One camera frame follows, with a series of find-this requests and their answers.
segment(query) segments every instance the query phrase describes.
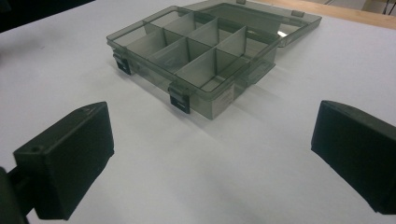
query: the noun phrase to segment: table surface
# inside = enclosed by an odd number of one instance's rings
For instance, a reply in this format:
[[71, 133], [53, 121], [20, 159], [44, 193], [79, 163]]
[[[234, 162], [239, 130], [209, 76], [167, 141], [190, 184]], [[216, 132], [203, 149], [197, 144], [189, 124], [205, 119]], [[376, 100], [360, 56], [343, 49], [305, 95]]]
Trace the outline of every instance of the table surface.
[[15, 149], [107, 101], [116, 153], [68, 223], [395, 223], [310, 149], [321, 100], [396, 124], [395, 31], [323, 16], [208, 120], [123, 74], [106, 45], [125, 26], [192, 2], [97, 0], [0, 34], [0, 164], [11, 170]]

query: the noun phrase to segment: plastic storage box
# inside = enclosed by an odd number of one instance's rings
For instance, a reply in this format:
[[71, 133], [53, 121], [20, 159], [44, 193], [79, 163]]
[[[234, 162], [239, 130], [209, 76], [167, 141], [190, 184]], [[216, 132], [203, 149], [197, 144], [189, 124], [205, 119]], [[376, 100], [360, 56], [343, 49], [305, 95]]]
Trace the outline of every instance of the plastic storage box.
[[107, 37], [119, 69], [170, 94], [172, 105], [215, 118], [274, 66], [276, 48], [321, 17], [245, 1], [169, 7]]

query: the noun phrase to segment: open lid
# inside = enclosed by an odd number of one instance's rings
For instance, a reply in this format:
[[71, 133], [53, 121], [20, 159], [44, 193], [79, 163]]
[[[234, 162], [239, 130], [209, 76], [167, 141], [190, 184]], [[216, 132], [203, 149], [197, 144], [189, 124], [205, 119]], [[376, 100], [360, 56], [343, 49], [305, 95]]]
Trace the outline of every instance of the open lid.
[[316, 28], [321, 20], [320, 16], [302, 11], [243, 0], [209, 0], [185, 8], [235, 21], [270, 34], [280, 35], [282, 40], [279, 47], [287, 46]]

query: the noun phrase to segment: black wire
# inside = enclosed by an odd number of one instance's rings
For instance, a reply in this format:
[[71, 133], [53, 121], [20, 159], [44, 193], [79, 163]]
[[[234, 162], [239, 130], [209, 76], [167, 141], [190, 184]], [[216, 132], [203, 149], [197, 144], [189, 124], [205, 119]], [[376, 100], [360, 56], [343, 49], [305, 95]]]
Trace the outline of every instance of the black wire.
[[388, 8], [389, 0], [387, 0], [387, 4], [385, 5], [384, 11], [382, 14], [387, 15], [387, 8]]
[[390, 13], [392, 13], [392, 11], [393, 11], [393, 9], [395, 8], [395, 6], [396, 6], [396, 2], [393, 4], [393, 7], [390, 9], [390, 12], [389, 12], [388, 15], [390, 15]]

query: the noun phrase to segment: white tabletop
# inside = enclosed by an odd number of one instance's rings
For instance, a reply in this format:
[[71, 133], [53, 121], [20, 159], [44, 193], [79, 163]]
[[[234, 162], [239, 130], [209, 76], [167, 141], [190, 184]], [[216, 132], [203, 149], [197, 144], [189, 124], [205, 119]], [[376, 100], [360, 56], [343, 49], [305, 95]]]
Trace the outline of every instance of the white tabletop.
[[[396, 125], [396, 31], [323, 17], [219, 117], [122, 73], [106, 36], [192, 1], [109, 1], [0, 34], [0, 165], [72, 110], [107, 101], [115, 155], [68, 223], [395, 223], [311, 151], [321, 100]], [[29, 214], [31, 223], [44, 221]]]

